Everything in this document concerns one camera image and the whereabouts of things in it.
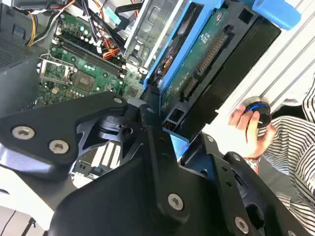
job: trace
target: black mount arm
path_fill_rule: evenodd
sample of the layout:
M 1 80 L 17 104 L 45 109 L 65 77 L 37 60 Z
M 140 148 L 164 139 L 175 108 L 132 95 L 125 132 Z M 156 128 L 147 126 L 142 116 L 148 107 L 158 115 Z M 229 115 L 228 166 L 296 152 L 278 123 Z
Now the black mount arm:
M 68 195 L 49 235 L 308 235 L 245 161 L 221 155 L 211 137 L 200 135 L 179 165 L 157 91 L 147 88 L 142 100 L 104 92 L 0 118 L 0 164 L 46 180 L 65 179 L 89 149 L 123 142 L 124 164 Z M 15 138 L 17 126 L 35 135 Z M 52 152 L 53 140 L 67 152 Z

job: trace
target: blue drive cage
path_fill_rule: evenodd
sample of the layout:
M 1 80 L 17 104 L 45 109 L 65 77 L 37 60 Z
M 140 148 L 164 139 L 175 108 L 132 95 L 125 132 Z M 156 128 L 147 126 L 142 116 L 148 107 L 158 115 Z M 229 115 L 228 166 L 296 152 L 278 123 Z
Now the blue drive cage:
M 267 18 L 271 22 L 277 24 L 279 27 L 289 30 L 293 28 L 301 19 L 300 13 L 291 5 L 286 3 L 284 0 L 277 0 L 277 4 L 271 0 L 243 0 L 244 3 L 246 3 L 248 6 L 252 7 L 254 11 L 262 15 L 263 17 Z M 178 54 L 174 58 L 172 64 L 170 65 L 166 75 L 164 76 L 162 83 L 159 85 L 160 89 L 160 101 L 159 101 L 159 107 L 161 108 L 161 97 L 167 90 L 168 86 L 170 85 L 172 79 L 174 78 L 175 74 L 177 73 L 178 69 L 180 68 L 181 64 L 185 60 L 186 56 L 188 55 L 189 51 L 193 47 L 194 43 L 196 42 L 197 38 L 199 37 L 201 31 L 203 30 L 204 26 L 206 25 L 207 21 L 209 20 L 213 10 L 220 9 L 221 6 L 224 3 L 224 0 L 194 0 L 189 1 L 179 20 L 177 21 L 177 24 L 175 28 L 173 29 L 172 33 L 170 34 L 167 42 L 165 43 L 165 46 L 163 47 L 162 51 L 158 55 L 158 57 L 155 60 L 155 63 L 151 67 L 145 81 L 144 86 L 145 88 L 148 84 L 148 80 L 150 76 L 155 71 L 157 65 L 159 64 L 160 60 L 162 59 L 165 51 L 167 50 L 167 47 L 169 46 L 170 42 L 172 41 L 177 29 L 179 28 L 181 21 L 183 20 L 185 14 L 187 13 L 189 6 L 192 3 L 196 3 L 199 5 L 202 5 L 203 8 L 198 16 L 198 18 L 195 20 L 188 36 L 186 37 L 184 43 L 182 44 Z M 176 133 L 169 131 L 168 129 L 164 129 L 165 131 L 169 132 L 171 135 L 171 139 L 173 142 L 174 150 L 178 158 L 180 158 L 185 151 L 189 147 L 189 140 L 177 135 Z

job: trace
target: green circuit board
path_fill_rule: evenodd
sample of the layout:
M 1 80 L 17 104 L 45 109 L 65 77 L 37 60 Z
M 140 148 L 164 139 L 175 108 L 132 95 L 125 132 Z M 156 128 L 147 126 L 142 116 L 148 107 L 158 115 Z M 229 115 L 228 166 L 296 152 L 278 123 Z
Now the green circuit board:
M 103 91 L 116 92 L 126 99 L 139 98 L 142 93 L 142 85 L 139 83 L 140 78 L 136 74 L 128 72 L 125 78 L 120 80 L 116 75 L 63 49 L 53 46 L 50 54 L 54 58 L 74 65 L 76 72 L 71 75 L 71 82 L 68 84 L 43 80 L 39 90 L 39 106 Z M 45 71 L 45 76 L 50 78 L 59 79 L 63 74 L 64 69 L 57 69 L 54 65 L 47 66 Z
M 66 32 L 68 39 L 73 40 L 74 43 L 76 40 L 80 41 L 80 37 L 88 39 L 92 37 L 90 27 L 86 22 L 67 13 L 62 14 L 58 27 L 61 28 L 62 32 Z M 139 75 L 129 70 L 127 70 L 125 77 L 121 79 L 117 73 L 111 73 L 110 68 L 103 68 L 100 63 L 93 64 L 93 60 L 80 57 L 81 54 L 71 53 L 63 47 L 52 44 L 49 53 L 52 58 L 57 59 L 55 62 L 62 65 L 47 63 L 44 74 L 41 74 L 42 81 L 37 100 L 38 106 L 104 91 L 116 92 L 125 99 L 139 98 L 142 94 Z M 74 68 L 67 79 L 64 79 L 66 67 L 63 64 Z
M 61 18 L 62 29 L 65 30 L 68 34 L 80 38 L 81 36 L 91 39 L 91 29 L 90 26 L 83 20 L 63 13 Z
M 166 118 L 173 106 L 180 99 L 181 92 L 187 79 L 191 78 L 193 72 L 202 64 L 209 47 L 213 44 L 216 36 L 222 31 L 222 25 L 227 18 L 227 10 L 221 8 L 210 18 L 192 49 L 183 61 L 181 67 L 175 74 L 171 83 L 161 98 L 161 117 Z

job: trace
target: hand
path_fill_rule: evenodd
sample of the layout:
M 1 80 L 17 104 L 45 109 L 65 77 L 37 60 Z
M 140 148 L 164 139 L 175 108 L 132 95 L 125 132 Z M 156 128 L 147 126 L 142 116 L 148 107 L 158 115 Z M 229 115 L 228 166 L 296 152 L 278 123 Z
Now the hand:
M 233 139 L 236 142 L 238 154 L 244 158 L 257 159 L 271 144 L 276 129 L 272 124 L 266 127 L 266 133 L 262 137 L 257 137 L 259 112 L 252 111 L 243 115 L 245 106 L 241 105 L 230 117 L 228 125 L 234 130 Z

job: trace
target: chip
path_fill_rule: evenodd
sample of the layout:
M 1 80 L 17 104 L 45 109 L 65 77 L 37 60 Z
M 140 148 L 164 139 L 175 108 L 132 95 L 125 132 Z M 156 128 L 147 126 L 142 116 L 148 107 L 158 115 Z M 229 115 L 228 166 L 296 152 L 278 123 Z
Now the chip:
M 132 96 L 132 97 L 135 97 L 135 96 L 137 95 L 137 93 L 138 93 L 138 89 L 135 88 L 135 87 L 133 87 L 133 86 L 131 86 L 131 87 L 128 89 L 128 92 L 127 92 L 127 94 L 130 95 L 130 96 Z
M 82 71 L 78 71 L 73 84 L 87 92 L 90 92 L 93 88 L 94 81 L 95 79 L 92 76 Z

